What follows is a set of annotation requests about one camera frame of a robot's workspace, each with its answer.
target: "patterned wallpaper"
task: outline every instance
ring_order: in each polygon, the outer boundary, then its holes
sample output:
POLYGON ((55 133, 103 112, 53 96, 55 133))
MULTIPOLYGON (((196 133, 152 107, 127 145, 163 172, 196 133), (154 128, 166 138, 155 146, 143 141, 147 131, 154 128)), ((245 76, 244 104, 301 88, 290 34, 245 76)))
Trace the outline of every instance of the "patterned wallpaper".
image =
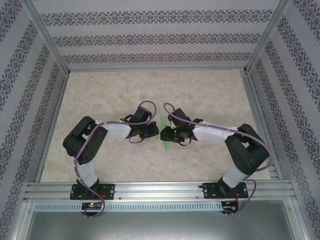
POLYGON ((320 7, 293 0, 251 72, 282 173, 320 239, 320 7))
POLYGON ((278 0, 35 0, 71 70, 244 67, 278 0))
POLYGON ((0 3, 0 240, 33 182, 64 76, 18 0, 0 3))

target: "aluminum frame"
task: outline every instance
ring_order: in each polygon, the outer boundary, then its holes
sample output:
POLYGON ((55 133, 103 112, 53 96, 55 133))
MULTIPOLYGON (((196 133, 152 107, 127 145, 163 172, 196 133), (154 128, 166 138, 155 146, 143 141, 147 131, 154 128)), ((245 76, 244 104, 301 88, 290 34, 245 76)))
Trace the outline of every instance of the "aluminum frame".
MULTIPOLYGON (((167 204, 183 202, 186 204, 203 204, 235 200, 233 198, 204 199, 203 190, 199 188, 199 186, 209 182, 210 181, 113 182, 113 184, 115 184, 114 200, 106 200, 106 203, 116 203, 122 206, 136 203, 143 206, 148 203, 167 204)), ((11 239, 26 239, 32 221, 32 215, 37 204, 52 203, 53 205, 67 206, 70 203, 92 202, 90 200, 70 200, 72 184, 74 183, 28 183, 11 239)), ((252 182, 247 182, 246 184, 248 193, 251 194, 254 184, 252 182)), ((257 180, 257 189, 251 200, 283 200, 295 239, 310 239, 290 180, 257 180)))
POLYGON ((285 13, 287 7, 289 6, 290 0, 279 0, 278 5, 274 9, 274 12, 267 23, 260 39, 258 40, 258 43, 256 44, 249 60, 246 65, 246 70, 248 73, 252 71, 252 69, 255 67, 256 62, 258 61, 262 51, 264 50, 267 42, 269 41, 272 33, 277 27, 277 24, 279 23, 281 17, 285 13))
POLYGON ((51 36, 44 20, 42 19, 40 13, 38 12, 33 0, 21 0, 21 4, 23 8, 31 18, 33 24, 36 29, 40 33, 44 43, 50 50, 54 60, 58 64, 60 70, 62 71, 64 76, 67 76, 70 72, 70 69, 62 56, 57 44, 54 41, 54 38, 51 36))
POLYGON ((213 67, 132 67, 132 68, 85 68, 74 69, 70 73, 97 73, 97 72, 150 72, 150 71, 198 71, 198 70, 243 70, 243 67, 213 66, 213 67))
POLYGON ((240 70, 240 74, 242 77, 242 82, 244 86, 245 93, 248 97, 248 102, 251 108, 253 120, 257 129, 257 132, 263 142, 270 148, 273 156, 273 164, 271 167, 269 167, 270 177, 276 178, 279 180, 283 180, 284 177, 282 175, 279 161, 277 159, 277 155, 274 149, 274 146, 271 141, 271 137, 268 132, 268 128, 266 125, 266 122, 264 120, 263 112, 260 107, 258 96, 256 94, 256 91, 254 90, 253 82, 249 74, 247 74, 244 70, 240 70))

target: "purple cable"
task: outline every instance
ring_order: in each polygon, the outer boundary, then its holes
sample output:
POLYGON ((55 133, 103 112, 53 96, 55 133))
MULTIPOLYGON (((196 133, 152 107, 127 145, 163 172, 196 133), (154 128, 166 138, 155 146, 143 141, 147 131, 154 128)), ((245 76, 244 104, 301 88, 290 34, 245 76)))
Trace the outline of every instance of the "purple cable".
POLYGON ((227 131, 227 132, 232 132, 232 133, 235 133, 235 134, 240 134, 242 136, 246 136, 256 142, 258 142, 259 144, 261 144, 265 150, 267 151, 267 153, 269 154, 270 156, 270 161, 268 162, 268 164, 264 167, 261 167, 259 169, 256 170, 256 172, 260 172, 262 170, 265 170, 267 168, 269 168, 271 166, 271 164, 274 162, 274 158, 273 158, 273 155, 272 155, 272 152, 271 150, 269 149, 269 147, 263 142, 261 141, 260 139, 250 135, 250 134, 247 134, 247 133, 244 133, 244 132, 241 132, 241 131, 237 131, 237 130, 233 130, 233 129, 229 129, 227 127, 223 127, 223 126, 218 126, 218 125, 213 125, 213 124, 210 124, 210 125, 207 125, 207 124, 202 124, 202 123, 197 123, 197 122, 193 122, 193 121, 188 121, 188 120, 185 120, 183 118, 180 118, 180 117, 177 117, 175 115, 173 115, 167 108, 166 108, 166 105, 169 105, 170 107, 173 108, 173 110, 175 110, 174 106, 171 104, 171 103, 165 103, 163 104, 163 108, 164 110, 173 118, 175 119, 178 119, 182 122, 185 122, 185 123, 188 123, 188 124, 193 124, 193 125, 199 125, 199 126, 202 126, 202 127, 210 127, 210 128, 214 128, 214 129, 219 129, 219 130, 224 130, 224 131, 227 131))
POLYGON ((89 140, 91 139, 92 135, 94 134, 94 132, 95 132, 100 126, 102 126, 102 125, 106 125, 106 124, 142 125, 142 124, 147 124, 147 123, 151 122, 151 120, 154 119, 155 116, 156 116, 156 114, 157 114, 157 106, 155 105, 154 102, 149 101, 149 100, 146 100, 146 101, 141 102, 138 107, 141 107, 141 105, 144 104, 144 103, 151 103, 151 104, 154 106, 154 114, 151 116, 151 118, 150 118, 149 120, 143 121, 143 122, 138 122, 138 123, 124 122, 124 121, 106 121, 106 122, 101 122, 101 123, 99 123, 98 125, 96 125, 96 126, 93 128, 92 132, 88 135, 88 137, 87 137, 87 139, 85 140, 85 142, 84 142, 83 146, 81 147, 80 151, 79 151, 78 154, 75 156, 75 158, 74 158, 74 160, 73 160, 73 163, 74 163, 74 171, 75 171, 76 176, 78 177, 79 182, 80 182, 86 189, 88 189, 91 193, 93 193, 94 195, 96 195, 97 197, 99 197, 99 198, 101 199, 101 202, 102 202, 102 205, 103 205, 102 210, 101 210, 100 212, 98 212, 98 213, 97 213, 96 215, 94 215, 94 216, 87 216, 87 215, 86 215, 86 211, 87 211, 88 209, 85 209, 84 212, 83 212, 83 215, 84 215, 85 218, 91 218, 91 219, 93 219, 93 218, 96 218, 96 217, 98 217, 99 215, 101 215, 101 214, 104 212, 105 208, 106 208, 106 203, 105 203, 105 199, 104 199, 100 194, 98 194, 97 192, 95 192, 94 190, 92 190, 88 185, 85 184, 84 181, 82 181, 82 179, 81 179, 81 177, 80 177, 80 174, 79 174, 79 172, 78 172, 78 168, 77 168, 77 163, 78 163, 78 159, 79 159, 80 155, 81 155, 81 154, 83 153, 83 151, 85 150, 85 148, 86 148, 89 140))

